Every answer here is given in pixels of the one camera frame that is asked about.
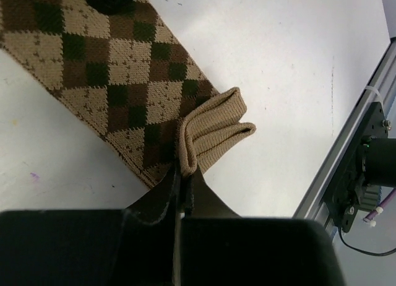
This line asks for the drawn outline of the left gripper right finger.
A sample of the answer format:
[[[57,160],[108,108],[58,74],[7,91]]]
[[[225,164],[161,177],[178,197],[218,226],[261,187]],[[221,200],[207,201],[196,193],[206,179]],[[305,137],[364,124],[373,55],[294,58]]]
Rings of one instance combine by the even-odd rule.
[[[184,181],[184,214],[192,218],[240,218],[207,185],[201,170]]]

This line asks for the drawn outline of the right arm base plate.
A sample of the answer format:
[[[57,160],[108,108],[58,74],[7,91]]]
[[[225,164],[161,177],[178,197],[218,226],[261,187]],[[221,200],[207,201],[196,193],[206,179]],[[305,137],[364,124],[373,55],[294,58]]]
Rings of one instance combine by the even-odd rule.
[[[389,137],[384,110],[370,104],[325,192],[336,227],[350,231],[369,187],[395,187],[395,139]]]

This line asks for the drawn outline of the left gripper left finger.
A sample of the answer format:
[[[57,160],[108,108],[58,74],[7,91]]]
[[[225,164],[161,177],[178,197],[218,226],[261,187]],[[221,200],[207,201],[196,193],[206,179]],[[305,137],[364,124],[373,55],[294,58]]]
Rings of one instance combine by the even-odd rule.
[[[165,177],[140,199],[126,208],[142,224],[158,224],[170,213],[175,216],[178,205],[181,174],[175,162]]]

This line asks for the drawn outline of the brown argyle sock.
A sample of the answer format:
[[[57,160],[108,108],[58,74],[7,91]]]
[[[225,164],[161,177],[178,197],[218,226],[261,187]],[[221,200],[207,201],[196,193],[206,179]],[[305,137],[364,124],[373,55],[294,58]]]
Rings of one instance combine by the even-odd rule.
[[[176,160],[207,171],[256,127],[239,88],[217,92],[152,4],[132,5],[1,0],[1,48],[152,188]]]

